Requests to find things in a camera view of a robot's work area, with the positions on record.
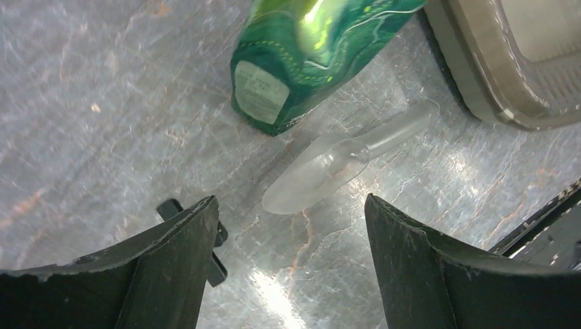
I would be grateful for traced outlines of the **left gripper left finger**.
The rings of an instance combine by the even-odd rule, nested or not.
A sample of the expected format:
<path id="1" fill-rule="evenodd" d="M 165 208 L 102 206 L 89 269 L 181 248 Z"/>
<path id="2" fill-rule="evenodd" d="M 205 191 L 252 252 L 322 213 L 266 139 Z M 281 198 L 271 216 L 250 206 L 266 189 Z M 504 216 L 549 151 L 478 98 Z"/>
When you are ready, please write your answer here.
<path id="1" fill-rule="evenodd" d="M 2 328 L 194 328 L 220 283 L 219 203 L 168 199 L 162 223 L 65 265 L 1 272 Z"/>

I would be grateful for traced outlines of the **green litter bag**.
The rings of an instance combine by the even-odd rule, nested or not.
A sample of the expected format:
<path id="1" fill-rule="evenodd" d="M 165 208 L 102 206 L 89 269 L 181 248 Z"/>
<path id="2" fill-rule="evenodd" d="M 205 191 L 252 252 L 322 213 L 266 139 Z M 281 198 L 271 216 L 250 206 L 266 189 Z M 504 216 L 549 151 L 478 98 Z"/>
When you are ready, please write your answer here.
<path id="1" fill-rule="evenodd" d="M 423 1 L 254 1 L 230 60 L 235 112 L 277 136 L 354 78 Z"/>

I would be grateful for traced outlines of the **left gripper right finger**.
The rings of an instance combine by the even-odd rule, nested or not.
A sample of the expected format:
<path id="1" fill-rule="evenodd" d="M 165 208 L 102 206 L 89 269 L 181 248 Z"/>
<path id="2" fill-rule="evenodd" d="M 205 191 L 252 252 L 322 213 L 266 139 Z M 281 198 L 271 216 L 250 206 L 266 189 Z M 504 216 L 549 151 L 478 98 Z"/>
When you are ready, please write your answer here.
<path id="1" fill-rule="evenodd" d="M 493 254 L 376 195 L 364 205 L 389 328 L 579 328 L 580 272 Z"/>

